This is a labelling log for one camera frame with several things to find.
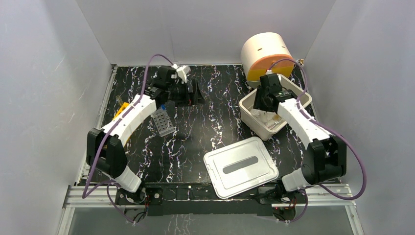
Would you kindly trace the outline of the white plastic bin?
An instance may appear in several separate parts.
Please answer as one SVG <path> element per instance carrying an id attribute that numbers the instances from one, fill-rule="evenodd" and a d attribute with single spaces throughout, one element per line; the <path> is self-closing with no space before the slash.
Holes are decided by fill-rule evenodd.
<path id="1" fill-rule="evenodd" d="M 282 78 L 281 85 L 284 88 L 291 89 L 297 95 L 303 92 L 303 89 L 295 85 L 287 77 L 281 75 L 281 78 Z M 277 126 L 276 128 L 268 129 L 265 126 L 265 123 L 273 119 L 273 116 L 275 116 L 276 113 L 259 111 L 259 110 L 251 112 L 253 109 L 255 94 L 256 94 L 256 88 L 239 101 L 239 108 L 241 110 L 241 120 L 263 141 L 267 141 L 273 135 L 279 132 L 283 127 L 285 127 L 287 125 L 287 122 L 284 120 L 284 122 L 280 124 L 279 126 Z M 302 104 L 304 108 L 309 106 L 311 102 L 312 102 L 312 97 L 308 93 L 305 93 L 300 98 L 300 103 Z"/>

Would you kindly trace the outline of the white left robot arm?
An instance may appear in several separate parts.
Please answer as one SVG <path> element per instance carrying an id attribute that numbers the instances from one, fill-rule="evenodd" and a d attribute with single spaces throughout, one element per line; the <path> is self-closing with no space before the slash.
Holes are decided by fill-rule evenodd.
<path id="1" fill-rule="evenodd" d="M 135 204 L 146 198 L 142 180 L 128 167 L 124 146 L 134 131 L 161 105 L 172 101 L 176 107 L 203 104 L 198 82 L 189 79 L 190 67 L 176 64 L 161 66 L 157 76 L 143 83 L 144 92 L 138 94 L 127 107 L 108 124 L 87 134 L 86 162 L 91 172 L 99 170 L 127 191 Z"/>

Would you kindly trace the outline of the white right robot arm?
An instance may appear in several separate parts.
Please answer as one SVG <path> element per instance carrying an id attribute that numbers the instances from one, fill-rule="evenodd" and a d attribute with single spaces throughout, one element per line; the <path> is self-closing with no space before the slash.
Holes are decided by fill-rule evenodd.
<path id="1" fill-rule="evenodd" d="M 280 74 L 268 71 L 260 77 L 256 89 L 254 109 L 274 112 L 286 121 L 303 143 L 307 159 L 302 166 L 281 178 L 276 188 L 276 198 L 287 203 L 295 191 L 335 179 L 346 174 L 346 144 L 314 123 L 299 103 L 292 90 L 281 85 Z"/>

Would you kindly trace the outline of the white bin lid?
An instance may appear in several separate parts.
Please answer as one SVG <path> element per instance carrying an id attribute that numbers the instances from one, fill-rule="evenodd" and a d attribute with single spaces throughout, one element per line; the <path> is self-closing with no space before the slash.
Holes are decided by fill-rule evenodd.
<path id="1" fill-rule="evenodd" d="M 204 155 L 216 195 L 228 199 L 275 180 L 279 171 L 264 142 L 251 137 Z"/>

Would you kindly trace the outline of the metal crucible tongs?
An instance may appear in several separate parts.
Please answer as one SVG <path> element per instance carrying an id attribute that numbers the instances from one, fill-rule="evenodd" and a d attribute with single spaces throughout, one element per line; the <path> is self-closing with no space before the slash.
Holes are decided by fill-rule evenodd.
<path id="1" fill-rule="evenodd" d="M 276 128 L 277 126 L 279 126 L 280 124 L 282 124 L 284 122 L 284 119 L 282 118 L 278 118 L 278 119 L 271 119 L 268 122 L 265 123 L 265 126 L 268 129 L 273 129 Z"/>

